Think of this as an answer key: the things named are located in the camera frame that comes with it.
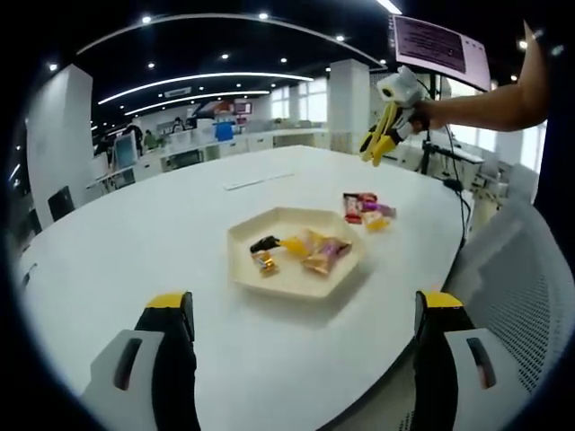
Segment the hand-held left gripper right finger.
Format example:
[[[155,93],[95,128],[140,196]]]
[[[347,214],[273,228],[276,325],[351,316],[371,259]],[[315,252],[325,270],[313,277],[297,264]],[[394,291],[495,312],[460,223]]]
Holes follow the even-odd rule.
[[[415,297],[414,430],[502,430],[532,398],[519,366],[454,296]]]

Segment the person's right hand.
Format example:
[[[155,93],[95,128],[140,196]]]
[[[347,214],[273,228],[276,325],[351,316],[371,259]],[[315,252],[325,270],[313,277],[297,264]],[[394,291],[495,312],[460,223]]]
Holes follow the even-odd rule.
[[[447,124],[447,119],[442,102],[431,100],[417,102],[413,106],[410,123],[414,135],[444,127]]]

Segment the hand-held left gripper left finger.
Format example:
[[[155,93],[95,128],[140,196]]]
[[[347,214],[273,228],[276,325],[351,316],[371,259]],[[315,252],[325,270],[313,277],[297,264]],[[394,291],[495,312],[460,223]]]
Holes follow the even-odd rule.
[[[190,292],[158,295],[91,364],[82,403],[107,430],[199,430]]]

